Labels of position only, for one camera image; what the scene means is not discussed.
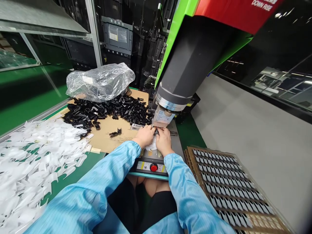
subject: red button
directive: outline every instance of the red button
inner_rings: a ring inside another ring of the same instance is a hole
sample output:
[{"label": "red button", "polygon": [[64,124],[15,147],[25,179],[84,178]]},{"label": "red button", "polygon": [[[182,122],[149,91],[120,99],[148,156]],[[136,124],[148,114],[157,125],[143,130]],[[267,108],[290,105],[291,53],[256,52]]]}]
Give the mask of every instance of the red button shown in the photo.
[{"label": "red button", "polygon": [[150,170],[151,170],[152,172],[157,171],[157,169],[158,169],[158,166],[155,165],[155,164],[150,166]]}]

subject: pile of white plastic parts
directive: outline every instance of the pile of white plastic parts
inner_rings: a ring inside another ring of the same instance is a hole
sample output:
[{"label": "pile of white plastic parts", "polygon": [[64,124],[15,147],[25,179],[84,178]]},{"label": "pile of white plastic parts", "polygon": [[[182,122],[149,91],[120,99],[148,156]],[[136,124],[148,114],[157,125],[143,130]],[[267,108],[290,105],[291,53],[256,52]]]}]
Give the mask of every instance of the pile of white plastic parts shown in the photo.
[{"label": "pile of white plastic parts", "polygon": [[52,192],[52,181],[67,177],[87,158],[93,134],[80,140],[83,133],[54,118],[26,122],[0,143],[1,234],[21,234],[40,217],[46,206],[40,201]]}]

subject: blue smock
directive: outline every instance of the blue smock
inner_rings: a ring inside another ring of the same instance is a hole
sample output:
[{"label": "blue smock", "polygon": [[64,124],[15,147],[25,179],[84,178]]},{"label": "blue smock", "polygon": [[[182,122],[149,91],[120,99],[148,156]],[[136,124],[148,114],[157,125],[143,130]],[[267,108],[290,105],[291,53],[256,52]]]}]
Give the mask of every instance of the blue smock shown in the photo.
[{"label": "blue smock", "polygon": [[[103,233],[128,233],[107,203],[107,197],[124,180],[141,153],[140,146],[127,141],[99,161],[77,183],[65,187],[46,207],[27,233],[92,233],[104,220]],[[197,184],[191,170],[177,154],[168,154],[164,164],[169,186],[177,204],[172,213],[144,233],[233,233]]]}]

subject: red machine panel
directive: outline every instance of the red machine panel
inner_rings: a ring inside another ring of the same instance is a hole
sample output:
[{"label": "red machine panel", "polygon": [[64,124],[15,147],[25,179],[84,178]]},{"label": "red machine panel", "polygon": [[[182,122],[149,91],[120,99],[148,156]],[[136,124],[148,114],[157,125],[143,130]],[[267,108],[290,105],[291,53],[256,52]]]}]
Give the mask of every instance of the red machine panel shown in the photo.
[{"label": "red machine panel", "polygon": [[201,0],[195,15],[256,34],[283,0]]}]

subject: stacked trays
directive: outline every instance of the stacked trays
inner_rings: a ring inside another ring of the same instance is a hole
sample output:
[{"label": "stacked trays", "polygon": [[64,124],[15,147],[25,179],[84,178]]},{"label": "stacked trays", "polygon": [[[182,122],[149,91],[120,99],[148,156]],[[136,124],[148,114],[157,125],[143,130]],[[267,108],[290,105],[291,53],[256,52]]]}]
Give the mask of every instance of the stacked trays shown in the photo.
[{"label": "stacked trays", "polygon": [[194,147],[184,153],[187,165],[219,217],[236,233],[290,233],[236,156]]}]

